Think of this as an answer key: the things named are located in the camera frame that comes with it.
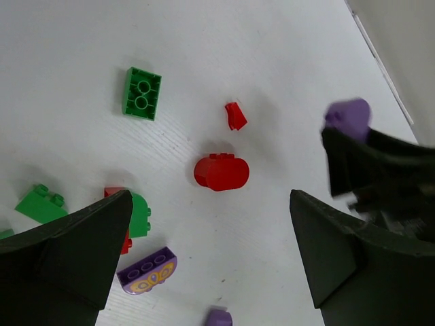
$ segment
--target red lego brick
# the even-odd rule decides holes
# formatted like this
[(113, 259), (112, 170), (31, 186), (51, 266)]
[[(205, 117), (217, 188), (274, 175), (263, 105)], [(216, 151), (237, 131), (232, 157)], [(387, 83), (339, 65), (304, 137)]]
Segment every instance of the red lego brick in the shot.
[(249, 179), (249, 166), (234, 154), (210, 154), (196, 163), (194, 177), (199, 185), (215, 192), (238, 189)]
[(124, 187), (106, 187), (104, 188), (104, 198), (116, 194), (117, 192), (120, 192), (121, 190), (124, 189), (125, 189)]
[(127, 230), (125, 235), (124, 244), (122, 245), (121, 255), (128, 253), (128, 250), (133, 246), (133, 241), (130, 239), (130, 231)]
[(225, 110), (228, 114), (228, 125), (231, 130), (240, 130), (247, 124), (246, 117), (243, 115), (236, 102), (225, 105)]

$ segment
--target toy block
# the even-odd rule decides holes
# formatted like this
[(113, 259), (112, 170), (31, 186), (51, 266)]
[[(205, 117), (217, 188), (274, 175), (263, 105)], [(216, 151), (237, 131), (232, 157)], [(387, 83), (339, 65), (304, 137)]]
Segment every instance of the toy block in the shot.
[(165, 247), (137, 263), (117, 272), (125, 292), (136, 295), (151, 291), (170, 277), (177, 267), (177, 256)]
[(225, 105), (225, 110), (228, 114), (228, 125), (231, 130), (240, 130), (247, 124), (246, 117), (236, 102)]
[(196, 163), (194, 178), (215, 192), (243, 187), (249, 179), (249, 166), (234, 154), (210, 154)]
[(49, 192), (45, 185), (36, 185), (15, 207), (15, 210), (45, 224), (68, 215), (62, 208), (65, 201), (59, 194)]
[(122, 245), (121, 255), (128, 253), (128, 250), (133, 247), (133, 241), (130, 239), (130, 232), (127, 230), (124, 244)]
[(131, 67), (122, 99), (123, 114), (154, 121), (161, 79), (159, 75)]
[[(108, 197), (117, 193), (120, 190), (124, 190), (124, 187), (106, 187), (104, 188), (104, 197)], [(133, 197), (133, 213), (130, 220), (130, 238), (139, 238), (141, 236), (147, 236), (148, 231), (151, 230), (151, 223), (148, 222), (148, 217), (151, 216), (151, 208), (148, 207), (146, 200), (130, 191)]]
[(229, 312), (213, 309), (210, 311), (205, 326), (232, 326), (232, 317)]
[(325, 115), (325, 127), (335, 128), (362, 143), (370, 131), (369, 123), (370, 105), (362, 98), (332, 103)]

